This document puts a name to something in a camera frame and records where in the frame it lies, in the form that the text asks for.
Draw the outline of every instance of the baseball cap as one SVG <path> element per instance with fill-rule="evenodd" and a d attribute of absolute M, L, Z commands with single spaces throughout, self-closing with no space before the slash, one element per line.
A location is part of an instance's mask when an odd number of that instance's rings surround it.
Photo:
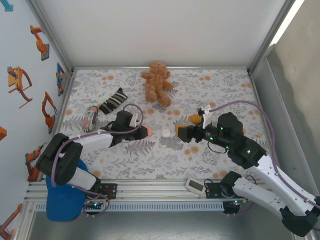
<path fill-rule="evenodd" d="M 79 159 L 78 168 L 88 171 L 85 163 Z M 50 177 L 45 178 L 48 196 L 46 216 L 54 222 L 67 222 L 78 217 L 85 202 L 85 193 L 69 184 L 53 187 Z"/>

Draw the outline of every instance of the small white device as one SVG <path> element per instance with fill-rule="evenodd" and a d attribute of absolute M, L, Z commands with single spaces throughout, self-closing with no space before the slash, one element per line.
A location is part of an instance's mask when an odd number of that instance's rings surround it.
<path fill-rule="evenodd" d="M 202 196 L 206 191 L 204 183 L 192 177 L 189 177 L 188 180 L 186 181 L 185 188 L 190 192 L 197 194 L 199 196 Z"/>

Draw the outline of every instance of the brown teddy bear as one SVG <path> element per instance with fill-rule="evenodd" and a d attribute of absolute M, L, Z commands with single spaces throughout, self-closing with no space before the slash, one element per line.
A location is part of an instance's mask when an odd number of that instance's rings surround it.
<path fill-rule="evenodd" d="M 171 99 L 164 93 L 164 90 L 170 91 L 174 86 L 167 81 L 170 77 L 166 65 L 160 61 L 149 63 L 150 72 L 143 71 L 141 77 L 146 79 L 145 83 L 145 99 L 148 103 L 159 101 L 161 106 L 169 107 Z"/>

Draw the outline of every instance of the patterned mat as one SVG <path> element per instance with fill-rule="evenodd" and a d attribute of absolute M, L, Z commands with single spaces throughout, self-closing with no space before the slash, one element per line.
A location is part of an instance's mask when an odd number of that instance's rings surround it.
<path fill-rule="evenodd" d="M 95 131 L 115 120 L 125 104 L 135 103 L 143 109 L 144 125 L 153 134 L 139 141 L 120 143 L 111 148 L 96 149 L 81 156 L 90 172 L 101 179 L 196 179 L 223 178 L 229 171 L 245 174 L 245 170 L 227 154 L 211 152 L 206 142 L 183 143 L 175 133 L 176 124 L 191 124 L 188 116 L 196 108 L 210 104 L 218 107 L 235 100 L 255 102 L 254 91 L 245 69 L 170 69 L 168 79 L 174 86 L 167 94 L 170 107 L 145 100 L 141 69 L 78 70 L 67 103 L 61 132 L 68 136 L 82 135 L 85 112 L 91 105 L 100 105 L 119 87 L 128 99 L 112 113 L 99 111 Z M 136 109 L 128 107 L 132 113 Z M 214 113 L 214 119 L 232 112 L 243 123 L 249 138 L 267 149 L 259 112 L 247 104 L 235 104 Z M 171 135 L 162 137 L 163 129 Z"/>

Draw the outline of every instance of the white panel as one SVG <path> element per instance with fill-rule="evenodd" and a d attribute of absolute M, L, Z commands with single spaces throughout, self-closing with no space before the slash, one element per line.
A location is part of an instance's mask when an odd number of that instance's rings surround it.
<path fill-rule="evenodd" d="M 248 66 L 285 0 L 37 0 L 74 66 Z"/>
<path fill-rule="evenodd" d="M 42 101 L 45 91 L 49 93 L 57 110 L 63 100 L 58 97 L 56 84 L 57 62 L 59 61 L 50 46 L 49 59 L 41 61 L 41 54 L 36 47 L 36 38 L 30 32 L 30 25 L 38 27 L 38 23 L 25 0 L 10 0 L 12 12 L 5 12 L 0 6 L 0 126 L 7 130 L 7 136 L 0 141 L 0 224 L 24 200 L 28 187 L 28 171 L 25 165 L 25 154 L 32 153 L 39 145 L 49 142 L 51 135 L 42 114 Z M 44 34 L 40 33 L 44 43 L 48 43 Z M 25 90 L 29 98 L 28 104 L 19 109 L 25 100 L 8 87 L 7 67 L 21 67 L 30 77 L 32 87 Z M 28 84 L 22 77 L 23 86 Z M 48 103 L 47 113 L 54 114 Z"/>

